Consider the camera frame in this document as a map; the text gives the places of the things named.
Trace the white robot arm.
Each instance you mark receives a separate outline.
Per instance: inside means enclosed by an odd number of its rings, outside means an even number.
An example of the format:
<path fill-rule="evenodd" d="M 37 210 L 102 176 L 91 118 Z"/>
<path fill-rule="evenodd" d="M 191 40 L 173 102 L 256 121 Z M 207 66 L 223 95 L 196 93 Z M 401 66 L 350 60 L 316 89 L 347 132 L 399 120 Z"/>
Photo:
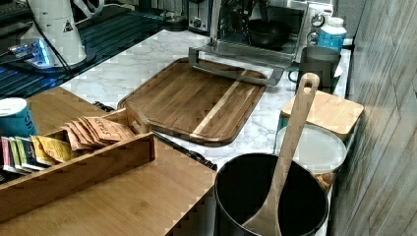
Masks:
<path fill-rule="evenodd" d="M 74 20 L 72 0 L 26 0 L 32 26 L 21 37 L 28 45 L 26 63 L 38 70 L 76 69 L 89 55 Z"/>

